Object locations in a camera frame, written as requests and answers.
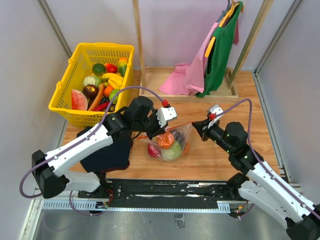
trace gray floor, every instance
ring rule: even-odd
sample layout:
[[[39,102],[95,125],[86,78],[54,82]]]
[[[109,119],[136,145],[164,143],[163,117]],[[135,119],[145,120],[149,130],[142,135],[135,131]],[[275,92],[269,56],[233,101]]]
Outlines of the gray floor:
[[[33,240],[289,240],[285,229],[256,206],[241,221],[225,213],[186,213],[184,219],[183,226],[172,212],[112,211],[88,217],[43,210]]]

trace plastic bag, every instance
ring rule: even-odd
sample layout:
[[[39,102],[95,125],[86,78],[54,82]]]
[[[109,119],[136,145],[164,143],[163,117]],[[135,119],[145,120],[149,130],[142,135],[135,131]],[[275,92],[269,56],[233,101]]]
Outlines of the plastic bag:
[[[186,154],[190,149],[191,123],[166,129],[149,140],[144,134],[138,139],[147,142],[147,155],[152,158],[160,158],[165,161],[173,161]]]

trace wooden post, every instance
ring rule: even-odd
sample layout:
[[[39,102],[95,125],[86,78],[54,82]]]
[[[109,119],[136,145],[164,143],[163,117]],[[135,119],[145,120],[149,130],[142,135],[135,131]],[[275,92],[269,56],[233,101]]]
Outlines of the wooden post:
[[[144,51],[142,47],[141,23],[140,23],[140,12],[139,12],[138,1],[139,0],[132,0],[132,5],[133,5],[135,31],[136,31],[136,38],[138,40],[138,50],[139,50],[139,58],[140,58],[140,68],[141,68],[140,81],[142,83],[142,86],[145,87],[146,86],[146,66],[145,66]]]
[[[244,63],[248,57],[248,54],[257,38],[257,35],[264,24],[264,21],[266,19],[266,16],[268,15],[268,12],[272,6],[272,3],[274,0],[263,0],[263,3],[260,7],[260,10],[254,20],[253,26],[251,28],[251,31],[249,33],[248,38],[246,39],[246,42],[243,46],[243,49],[241,51],[240,57],[238,61],[236,62],[236,65],[234,67],[234,70],[232,72],[232,75],[228,81],[228,88],[232,88],[234,84],[234,80],[237,78],[239,71],[241,71],[242,67],[244,66]]]

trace black cable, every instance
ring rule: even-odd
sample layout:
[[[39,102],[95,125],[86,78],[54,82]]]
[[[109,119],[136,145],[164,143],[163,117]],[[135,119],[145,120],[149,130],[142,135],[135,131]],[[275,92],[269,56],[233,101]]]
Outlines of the black cable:
[[[137,137],[139,137],[139,136],[140,136],[140,134],[141,134],[141,132],[138,132],[138,134],[137,134],[137,135],[135,135],[133,138],[131,138],[131,141],[132,141],[132,140],[134,140],[134,139],[136,139]]]

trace wooden clothing rack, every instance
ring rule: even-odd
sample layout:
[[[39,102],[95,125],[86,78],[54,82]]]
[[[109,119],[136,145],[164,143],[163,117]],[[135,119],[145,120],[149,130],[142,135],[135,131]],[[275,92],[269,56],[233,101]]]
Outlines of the wooden clothing rack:
[[[148,89],[153,90],[154,92],[159,94],[160,97],[167,99],[169,102],[237,102],[239,100],[239,95],[237,91],[237,86],[235,85],[235,81],[248,57],[248,54],[257,38],[257,35],[266,19],[266,16],[273,2],[274,0],[263,0],[260,10],[252,25],[251,31],[243,46],[240,57],[236,62],[235,68],[226,69],[224,79],[219,89],[217,91],[210,92],[210,95],[205,96],[204,98],[199,98],[194,95],[168,95],[159,91],[159,87],[169,77],[169,75],[172,73],[175,67],[146,66],[143,51],[143,38],[141,32],[139,0],[132,0],[135,30],[140,58],[140,86],[144,86]],[[155,100],[156,98],[153,94],[149,93],[148,91],[144,91],[143,89],[140,89],[139,95],[148,97],[151,100]]]

